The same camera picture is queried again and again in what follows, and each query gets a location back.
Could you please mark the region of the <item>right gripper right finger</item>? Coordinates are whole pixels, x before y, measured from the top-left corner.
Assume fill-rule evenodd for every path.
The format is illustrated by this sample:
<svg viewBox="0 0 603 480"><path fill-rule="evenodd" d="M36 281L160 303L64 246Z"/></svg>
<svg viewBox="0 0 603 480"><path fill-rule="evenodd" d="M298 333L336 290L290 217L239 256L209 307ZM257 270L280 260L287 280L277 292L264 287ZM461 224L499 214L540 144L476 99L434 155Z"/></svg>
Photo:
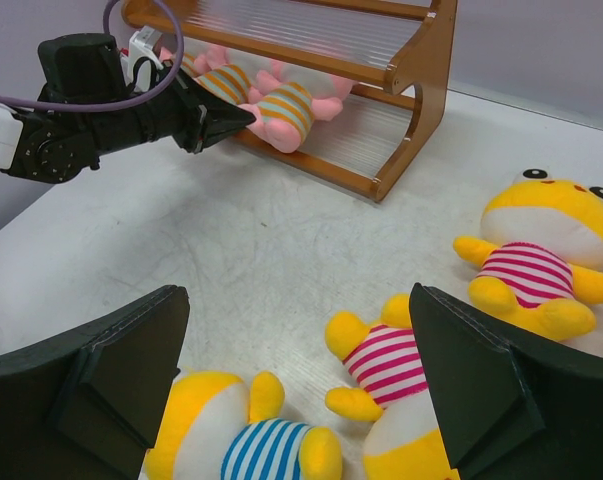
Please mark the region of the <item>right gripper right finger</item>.
<svg viewBox="0 0 603 480"><path fill-rule="evenodd" d="M463 479L603 479L603 358L417 283L410 314Z"/></svg>

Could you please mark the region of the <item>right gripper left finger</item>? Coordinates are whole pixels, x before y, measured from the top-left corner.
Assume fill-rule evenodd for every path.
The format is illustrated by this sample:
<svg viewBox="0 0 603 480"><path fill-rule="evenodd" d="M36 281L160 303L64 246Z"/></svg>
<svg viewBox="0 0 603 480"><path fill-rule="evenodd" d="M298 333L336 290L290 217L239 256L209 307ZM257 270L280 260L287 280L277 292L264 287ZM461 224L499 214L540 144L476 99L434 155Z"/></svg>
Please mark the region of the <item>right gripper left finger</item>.
<svg viewBox="0 0 603 480"><path fill-rule="evenodd" d="M163 286L0 355L0 479L136 479L164 415L189 319Z"/></svg>

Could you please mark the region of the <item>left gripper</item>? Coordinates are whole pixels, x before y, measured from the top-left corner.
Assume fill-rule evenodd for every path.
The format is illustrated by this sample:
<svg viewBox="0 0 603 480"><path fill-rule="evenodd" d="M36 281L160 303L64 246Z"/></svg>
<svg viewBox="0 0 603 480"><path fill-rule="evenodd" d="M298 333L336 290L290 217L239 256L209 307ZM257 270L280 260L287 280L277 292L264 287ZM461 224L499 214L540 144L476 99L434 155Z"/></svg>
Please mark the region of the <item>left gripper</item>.
<svg viewBox="0 0 603 480"><path fill-rule="evenodd" d="M128 146L172 137L189 153L200 153L235 135L255 116L228 103L195 82L180 68L159 95L128 110Z"/></svg>

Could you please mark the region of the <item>pink plush face-down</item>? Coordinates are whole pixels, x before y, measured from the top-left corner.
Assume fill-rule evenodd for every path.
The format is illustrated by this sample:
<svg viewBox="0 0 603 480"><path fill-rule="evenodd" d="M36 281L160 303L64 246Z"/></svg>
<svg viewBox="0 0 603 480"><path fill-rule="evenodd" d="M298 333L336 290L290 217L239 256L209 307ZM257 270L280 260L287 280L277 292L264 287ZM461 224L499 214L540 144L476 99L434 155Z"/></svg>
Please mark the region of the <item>pink plush face-down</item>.
<svg viewBox="0 0 603 480"><path fill-rule="evenodd" d="M264 94L257 88L257 75L272 72L273 60L213 44L205 53L208 70L195 82L218 98L239 106L255 104Z"/></svg>

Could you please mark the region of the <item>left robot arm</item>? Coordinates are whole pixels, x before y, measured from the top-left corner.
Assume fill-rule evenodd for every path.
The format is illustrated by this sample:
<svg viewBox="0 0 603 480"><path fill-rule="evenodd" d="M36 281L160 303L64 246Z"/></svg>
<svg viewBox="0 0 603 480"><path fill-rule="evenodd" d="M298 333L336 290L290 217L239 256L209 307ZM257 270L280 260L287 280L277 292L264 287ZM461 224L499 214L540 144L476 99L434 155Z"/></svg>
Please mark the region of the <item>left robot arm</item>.
<svg viewBox="0 0 603 480"><path fill-rule="evenodd" d="M64 183L99 169L104 155L165 137L197 154L255 121L171 60L138 60L127 84L109 34L58 37L38 55L46 78L38 106L0 102L0 172L12 177Z"/></svg>

